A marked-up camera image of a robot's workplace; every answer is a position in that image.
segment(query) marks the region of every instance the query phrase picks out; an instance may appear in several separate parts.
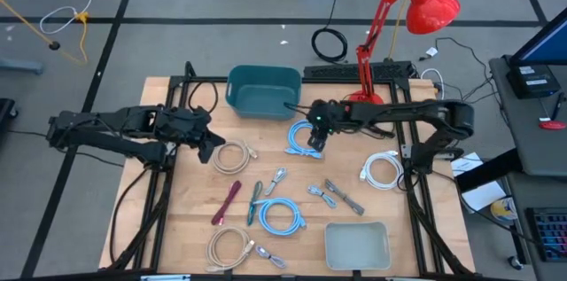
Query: black keyboard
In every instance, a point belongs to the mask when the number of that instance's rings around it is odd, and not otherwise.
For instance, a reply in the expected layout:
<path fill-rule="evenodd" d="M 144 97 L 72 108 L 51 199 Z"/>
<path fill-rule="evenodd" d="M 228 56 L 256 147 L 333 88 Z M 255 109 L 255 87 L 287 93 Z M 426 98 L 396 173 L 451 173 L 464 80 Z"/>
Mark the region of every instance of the black keyboard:
<path fill-rule="evenodd" d="M 567 208 L 528 208 L 527 219 L 537 241 L 563 254 L 539 246 L 541 260 L 567 261 Z"/>
<path fill-rule="evenodd" d="M 410 78 L 414 74 L 410 61 L 370 63 L 370 67 L 372 67 L 374 82 L 393 78 Z M 303 75 L 306 78 L 359 79 L 358 64 L 306 66 Z"/>

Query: lamp shade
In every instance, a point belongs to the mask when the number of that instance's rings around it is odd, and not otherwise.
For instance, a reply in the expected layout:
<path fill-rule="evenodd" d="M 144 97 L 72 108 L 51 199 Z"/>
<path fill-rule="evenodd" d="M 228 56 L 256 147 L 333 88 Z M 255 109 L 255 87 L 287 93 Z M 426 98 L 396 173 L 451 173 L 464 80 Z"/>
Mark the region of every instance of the lamp shade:
<path fill-rule="evenodd" d="M 435 32 L 456 17 L 461 6 L 458 0 L 410 0 L 406 15 L 406 26 L 413 34 Z"/>

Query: beige cable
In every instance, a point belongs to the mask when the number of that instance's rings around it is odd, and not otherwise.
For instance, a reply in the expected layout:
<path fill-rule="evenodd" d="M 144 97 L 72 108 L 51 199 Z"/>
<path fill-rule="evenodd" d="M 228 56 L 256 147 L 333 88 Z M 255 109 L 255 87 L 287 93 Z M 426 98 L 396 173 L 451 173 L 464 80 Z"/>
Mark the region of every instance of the beige cable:
<path fill-rule="evenodd" d="M 238 258 L 234 260 L 232 263 L 225 264 L 224 262 L 221 261 L 221 259 L 219 259 L 219 256 L 216 253 L 216 244 L 219 241 L 219 239 L 222 237 L 222 235 L 230 231 L 235 232 L 239 234 L 240 237 L 242 237 L 242 241 L 243 241 L 242 252 L 238 256 Z M 209 266 L 205 268 L 205 271 L 220 272 L 228 269 L 234 269 L 235 267 L 237 267 L 246 260 L 248 254 L 250 254 L 250 251 L 253 248 L 254 248 L 254 241 L 250 240 L 250 237 L 248 237 L 246 231 L 238 227 L 220 228 L 213 234 L 211 240 L 206 245 L 205 256 L 206 256 L 206 260 L 209 262 Z"/>
<path fill-rule="evenodd" d="M 242 160 L 240 160 L 240 162 L 236 166 L 226 167 L 225 165 L 222 164 L 219 155 L 221 154 L 222 149 L 231 145 L 240 148 L 240 150 L 242 150 L 243 156 L 242 156 Z M 258 154 L 256 154 L 256 152 L 252 148 L 250 148 L 250 146 L 246 144 L 246 142 L 241 142 L 238 140 L 229 140 L 227 141 L 226 144 L 219 146 L 214 150 L 213 164 L 214 167 L 224 175 L 234 175 L 241 172 L 242 169 L 244 169 L 246 165 L 248 165 L 248 162 L 250 161 L 250 157 L 256 159 L 258 158 Z"/>

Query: gray floor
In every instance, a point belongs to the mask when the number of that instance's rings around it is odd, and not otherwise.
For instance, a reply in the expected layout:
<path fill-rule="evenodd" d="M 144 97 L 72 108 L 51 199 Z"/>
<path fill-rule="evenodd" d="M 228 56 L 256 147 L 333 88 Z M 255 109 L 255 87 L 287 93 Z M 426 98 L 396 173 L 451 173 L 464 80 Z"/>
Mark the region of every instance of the gray floor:
<path fill-rule="evenodd" d="M 25 16 L 43 16 L 62 5 L 81 8 L 84 0 L 6 0 Z M 338 19 L 370 19 L 378 0 L 338 0 Z M 537 17 L 529 0 L 460 0 L 459 20 L 529 20 Z M 539 0 L 550 20 L 567 0 Z M 93 17 L 111 18 L 120 0 L 93 0 Z M 317 18 L 328 16 L 332 0 L 130 0 L 129 18 Z M 395 18 L 394 5 L 390 18 Z M 10 14 L 0 8 L 0 17 Z M 61 110 L 82 108 L 109 24 L 89 25 L 87 52 L 90 63 L 78 67 L 47 49 L 20 24 L 0 23 L 0 57 L 38 60 L 45 64 L 41 76 L 0 72 L 0 96 L 18 101 L 20 117 L 13 129 L 45 132 L 47 120 Z M 94 110 L 106 111 L 139 101 L 148 75 L 181 74 L 190 60 L 200 75 L 226 75 L 239 64 L 303 66 L 322 64 L 310 47 L 309 25 L 142 25 L 122 24 L 105 70 Z M 337 27 L 351 43 L 348 60 L 355 61 L 354 46 L 362 41 L 367 26 Z M 400 30 L 395 59 L 411 59 L 420 70 L 435 67 L 446 82 L 472 89 L 483 80 L 482 67 L 468 51 L 450 42 L 440 42 L 439 55 L 417 62 L 438 36 L 451 36 L 488 59 L 512 53 L 537 32 L 536 27 L 448 27 L 434 35 L 411 35 Z M 392 27 L 386 27 L 378 42 L 375 60 L 386 55 Z M 55 38 L 78 54 L 79 25 L 71 25 Z M 322 49 L 332 53 L 336 41 L 321 38 Z M 480 91 L 474 98 L 487 94 Z M 447 90 L 448 98 L 457 94 Z M 491 157 L 508 150 L 512 140 L 492 98 L 475 104 L 476 135 L 464 143 L 467 151 Z M 120 156 L 94 151 L 121 162 Z M 10 134 L 0 153 L 0 278 L 17 277 L 27 257 L 63 155 L 49 149 L 40 137 Z M 95 160 L 77 157 L 61 205 L 50 230 L 37 276 L 93 271 L 105 239 L 120 170 Z M 466 215 L 470 245 L 477 269 L 492 277 L 534 279 L 530 268 L 515 272 L 505 259 L 514 253 L 511 237 L 473 215 Z"/>

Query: teal plastic bin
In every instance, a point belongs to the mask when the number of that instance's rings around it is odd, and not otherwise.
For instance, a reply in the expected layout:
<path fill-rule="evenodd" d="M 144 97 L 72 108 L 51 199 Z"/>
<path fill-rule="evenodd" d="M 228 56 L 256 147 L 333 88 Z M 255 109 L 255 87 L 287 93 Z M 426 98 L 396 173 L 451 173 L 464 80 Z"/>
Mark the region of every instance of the teal plastic bin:
<path fill-rule="evenodd" d="M 297 105 L 301 75 L 293 68 L 241 65 L 232 68 L 225 98 L 241 118 L 285 121 L 295 112 L 284 103 Z"/>

